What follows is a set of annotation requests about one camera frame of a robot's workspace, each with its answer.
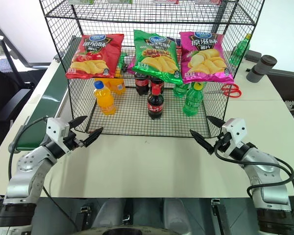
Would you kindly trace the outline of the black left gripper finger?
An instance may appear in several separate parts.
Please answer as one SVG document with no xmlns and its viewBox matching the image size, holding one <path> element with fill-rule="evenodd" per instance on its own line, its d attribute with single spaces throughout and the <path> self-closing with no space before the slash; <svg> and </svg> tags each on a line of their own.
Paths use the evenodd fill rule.
<svg viewBox="0 0 294 235">
<path fill-rule="evenodd" d="M 88 138 L 82 141 L 83 146 L 88 147 L 89 145 L 91 145 L 101 135 L 102 132 L 103 132 L 103 127 L 96 129 L 95 131 L 90 133 Z"/>
<path fill-rule="evenodd" d="M 79 116 L 69 121 L 70 129 L 78 127 L 86 118 L 87 116 Z"/>
</svg>

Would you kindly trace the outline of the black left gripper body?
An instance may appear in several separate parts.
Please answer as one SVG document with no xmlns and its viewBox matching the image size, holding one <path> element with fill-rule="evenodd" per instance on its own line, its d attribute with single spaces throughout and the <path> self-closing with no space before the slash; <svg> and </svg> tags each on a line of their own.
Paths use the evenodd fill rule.
<svg viewBox="0 0 294 235">
<path fill-rule="evenodd" d="M 69 130 L 66 137 L 62 140 L 62 150 L 63 151 L 73 151 L 76 148 L 83 147 L 84 142 L 76 138 L 76 133 Z"/>
</svg>

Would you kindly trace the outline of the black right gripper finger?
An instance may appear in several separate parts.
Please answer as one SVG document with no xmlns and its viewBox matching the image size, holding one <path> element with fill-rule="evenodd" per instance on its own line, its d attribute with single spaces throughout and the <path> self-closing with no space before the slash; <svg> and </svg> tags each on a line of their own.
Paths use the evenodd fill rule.
<svg viewBox="0 0 294 235">
<path fill-rule="evenodd" d="M 200 146 L 202 146 L 208 152 L 209 155 L 212 155 L 214 153 L 214 147 L 209 142 L 207 142 L 201 134 L 191 129 L 190 129 L 190 133 L 192 137 L 195 139 L 195 141 Z"/>
<path fill-rule="evenodd" d="M 214 116 L 207 116 L 207 119 L 216 127 L 222 127 L 225 121 Z"/>
</svg>

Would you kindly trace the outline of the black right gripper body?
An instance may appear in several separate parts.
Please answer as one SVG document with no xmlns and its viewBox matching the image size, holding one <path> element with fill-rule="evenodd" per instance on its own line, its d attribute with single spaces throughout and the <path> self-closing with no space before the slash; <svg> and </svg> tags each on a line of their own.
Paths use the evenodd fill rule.
<svg viewBox="0 0 294 235">
<path fill-rule="evenodd" d="M 230 133 L 220 133 L 217 136 L 217 140 L 213 146 L 213 153 L 217 150 L 224 153 L 229 148 L 231 139 L 232 136 Z"/>
</svg>

